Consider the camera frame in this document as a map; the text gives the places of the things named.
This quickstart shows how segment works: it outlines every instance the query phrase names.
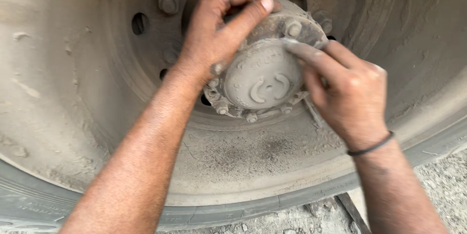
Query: gravel ground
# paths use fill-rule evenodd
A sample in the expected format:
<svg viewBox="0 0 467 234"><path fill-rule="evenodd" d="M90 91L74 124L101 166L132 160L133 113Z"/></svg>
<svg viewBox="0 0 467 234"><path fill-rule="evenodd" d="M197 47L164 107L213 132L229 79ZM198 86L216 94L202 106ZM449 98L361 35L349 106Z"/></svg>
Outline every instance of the gravel ground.
<svg viewBox="0 0 467 234"><path fill-rule="evenodd" d="M415 171L450 233L467 234L467 149L417 167ZM250 233L359 234L359 230L355 228L344 207L334 198L330 198L222 227L157 232L157 234ZM0 234L20 234L20 232L0 231Z"/></svg>

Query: truck wheel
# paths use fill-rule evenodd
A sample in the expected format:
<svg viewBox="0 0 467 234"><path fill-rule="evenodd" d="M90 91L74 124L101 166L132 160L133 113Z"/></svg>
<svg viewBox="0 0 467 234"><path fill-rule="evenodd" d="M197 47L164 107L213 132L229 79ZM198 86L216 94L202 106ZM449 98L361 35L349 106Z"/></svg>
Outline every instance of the truck wheel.
<svg viewBox="0 0 467 234"><path fill-rule="evenodd" d="M413 165L467 140L467 0L290 0L388 71ZM0 228L54 231L176 62L194 0L0 0ZM305 106L255 123L200 95L159 230L225 225L359 185Z"/></svg>

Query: hand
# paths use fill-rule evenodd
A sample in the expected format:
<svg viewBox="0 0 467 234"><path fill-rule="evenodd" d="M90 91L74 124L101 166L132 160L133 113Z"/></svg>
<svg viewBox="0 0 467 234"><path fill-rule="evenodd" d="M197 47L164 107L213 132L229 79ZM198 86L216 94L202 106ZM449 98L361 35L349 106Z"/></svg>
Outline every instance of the hand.
<svg viewBox="0 0 467 234"><path fill-rule="evenodd" d="M384 122L384 69L361 60L336 41L323 51L304 43L290 43L287 50L302 59L313 103L349 150L366 149L389 135Z"/></svg>
<svg viewBox="0 0 467 234"><path fill-rule="evenodd" d="M243 4L245 8L225 24L223 17L230 8ZM280 5L273 0L199 0L177 67L206 84L224 70L248 34L275 6Z"/></svg>

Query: black bracelet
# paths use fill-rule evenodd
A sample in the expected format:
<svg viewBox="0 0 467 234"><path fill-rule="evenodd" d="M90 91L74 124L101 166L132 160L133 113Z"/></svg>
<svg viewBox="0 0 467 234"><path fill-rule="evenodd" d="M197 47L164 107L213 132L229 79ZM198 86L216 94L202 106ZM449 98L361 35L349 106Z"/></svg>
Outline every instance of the black bracelet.
<svg viewBox="0 0 467 234"><path fill-rule="evenodd" d="M368 153L368 152L371 152L377 148L380 148L382 146L384 146L387 142L389 142L392 138L394 137L394 132L392 131L389 131L389 136L386 137L381 143L377 144L376 146L374 147L370 147L370 148L367 148L367 149L364 149L364 150L360 150L360 151L357 151L357 152L350 152L350 151L347 151L347 154L349 156L359 156L359 155L362 155L362 154L365 154L365 153Z"/></svg>

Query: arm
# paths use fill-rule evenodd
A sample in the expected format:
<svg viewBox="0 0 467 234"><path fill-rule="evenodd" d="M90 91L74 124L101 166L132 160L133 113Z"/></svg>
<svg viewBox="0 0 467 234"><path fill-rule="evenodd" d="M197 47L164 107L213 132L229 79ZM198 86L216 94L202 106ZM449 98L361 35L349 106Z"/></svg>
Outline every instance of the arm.
<svg viewBox="0 0 467 234"><path fill-rule="evenodd" d="M225 25L222 16L244 3L249 4ZM60 233L155 232L181 137L202 86L228 64L273 7L273 0L199 1L178 62Z"/></svg>
<svg viewBox="0 0 467 234"><path fill-rule="evenodd" d="M291 43L288 50L301 58L313 103L350 151L368 149L388 136L385 70L338 42L323 52L303 43ZM374 233L447 233L395 139L353 160Z"/></svg>

